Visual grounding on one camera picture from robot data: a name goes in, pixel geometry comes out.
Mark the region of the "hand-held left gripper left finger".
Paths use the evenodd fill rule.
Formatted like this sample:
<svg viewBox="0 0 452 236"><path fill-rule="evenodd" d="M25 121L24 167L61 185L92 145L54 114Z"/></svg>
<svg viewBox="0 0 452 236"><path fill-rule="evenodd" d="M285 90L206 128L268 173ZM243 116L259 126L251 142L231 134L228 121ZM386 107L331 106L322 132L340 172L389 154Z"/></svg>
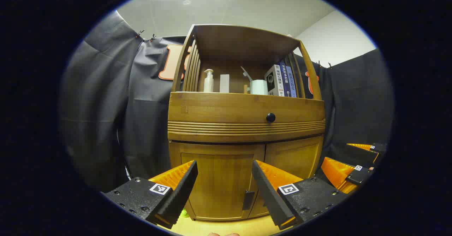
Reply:
<svg viewBox="0 0 452 236"><path fill-rule="evenodd" d="M126 212L171 229L189 200L197 176L197 162L191 160L150 179L135 177L103 195Z"/></svg>

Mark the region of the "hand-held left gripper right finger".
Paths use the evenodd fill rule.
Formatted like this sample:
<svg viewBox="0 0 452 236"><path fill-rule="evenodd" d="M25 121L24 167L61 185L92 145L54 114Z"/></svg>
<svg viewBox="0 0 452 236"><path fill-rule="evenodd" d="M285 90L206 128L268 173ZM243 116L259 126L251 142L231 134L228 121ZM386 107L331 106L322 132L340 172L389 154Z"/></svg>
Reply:
<svg viewBox="0 0 452 236"><path fill-rule="evenodd" d="M318 177L302 179L259 160L253 161L252 175L280 230L315 219L348 197Z"/></svg>

